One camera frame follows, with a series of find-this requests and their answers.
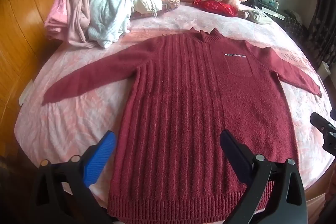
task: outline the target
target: pink bed sheet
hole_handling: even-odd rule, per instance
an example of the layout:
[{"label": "pink bed sheet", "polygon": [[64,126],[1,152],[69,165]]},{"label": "pink bed sheet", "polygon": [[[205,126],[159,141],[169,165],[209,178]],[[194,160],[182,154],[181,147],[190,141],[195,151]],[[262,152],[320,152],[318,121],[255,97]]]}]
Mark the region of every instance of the pink bed sheet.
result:
[{"label": "pink bed sheet", "polygon": [[[43,66],[18,115],[15,136],[28,158],[38,166],[43,159],[52,163],[82,155],[107,130],[118,133],[122,111],[132,79],[112,83],[76,98],[41,106],[45,91],[57,80],[84,65],[111,55],[147,38],[189,30],[210,32],[217,28],[224,36],[244,39],[259,46],[273,47],[281,58],[301,68],[320,86],[322,98],[282,83],[291,110],[299,150],[299,168],[304,187],[311,186],[330,166],[334,157],[322,149],[322,134],[310,124],[317,112],[330,120],[331,105],[326,90],[310,63],[290,37],[276,24],[257,25],[240,18],[210,14],[188,5],[156,19],[133,20],[131,32],[108,49],[78,49],[63,43]],[[98,182],[90,189],[106,207],[113,156]]]}]

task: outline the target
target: sweater sleeve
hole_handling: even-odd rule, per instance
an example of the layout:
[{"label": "sweater sleeve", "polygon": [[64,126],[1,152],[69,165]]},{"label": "sweater sleeve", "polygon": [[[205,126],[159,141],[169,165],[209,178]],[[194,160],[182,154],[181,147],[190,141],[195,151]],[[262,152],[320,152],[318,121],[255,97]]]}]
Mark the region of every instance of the sweater sleeve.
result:
[{"label": "sweater sleeve", "polygon": [[259,48],[248,42],[246,42],[246,45],[259,62],[278,74],[279,80],[322,97],[320,87],[310,76],[298,67],[281,59],[271,47]]},{"label": "sweater sleeve", "polygon": [[73,71],[46,91],[42,105],[76,97],[131,77],[139,65],[153,56],[158,43],[155,38],[148,39]]}]

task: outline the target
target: red fabric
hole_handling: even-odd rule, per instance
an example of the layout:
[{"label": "red fabric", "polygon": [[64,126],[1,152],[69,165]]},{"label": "red fabric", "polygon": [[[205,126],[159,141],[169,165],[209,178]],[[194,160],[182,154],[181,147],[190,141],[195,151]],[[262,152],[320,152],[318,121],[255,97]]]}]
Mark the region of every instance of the red fabric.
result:
[{"label": "red fabric", "polygon": [[227,17],[236,17],[238,15],[238,11],[236,8],[232,7],[230,4],[219,2],[216,0],[194,0],[193,6],[209,13],[223,15]]},{"label": "red fabric", "polygon": [[130,75],[135,82],[119,130],[108,213],[134,224],[224,220],[245,186],[221,151],[222,130],[271,161],[298,162],[279,79],[321,96],[308,75],[272,49],[223,37],[216,29],[192,29],[146,40],[72,72],[49,88],[44,103]]}]

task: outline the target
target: sweater chest pocket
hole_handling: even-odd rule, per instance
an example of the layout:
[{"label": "sweater chest pocket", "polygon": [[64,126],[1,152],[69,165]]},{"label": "sweater chest pocket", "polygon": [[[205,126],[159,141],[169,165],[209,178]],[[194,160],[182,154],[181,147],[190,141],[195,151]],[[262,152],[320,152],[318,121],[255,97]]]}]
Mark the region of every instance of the sweater chest pocket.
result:
[{"label": "sweater chest pocket", "polygon": [[230,74],[238,77],[251,77],[253,75],[246,55],[225,53],[224,58]]}]

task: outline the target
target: ribbed knit panel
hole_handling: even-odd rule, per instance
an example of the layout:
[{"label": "ribbed knit panel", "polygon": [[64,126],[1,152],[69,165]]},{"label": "ribbed knit panel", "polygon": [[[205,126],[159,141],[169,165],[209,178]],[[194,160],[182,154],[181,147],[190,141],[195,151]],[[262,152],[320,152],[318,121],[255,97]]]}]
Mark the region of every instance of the ribbed knit panel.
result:
[{"label": "ribbed knit panel", "polygon": [[158,57],[138,68],[109,200],[110,215],[126,223],[223,220],[244,191],[243,185],[227,188],[237,178],[219,145],[225,128],[221,93],[209,41],[198,34],[202,42],[167,37]]}]

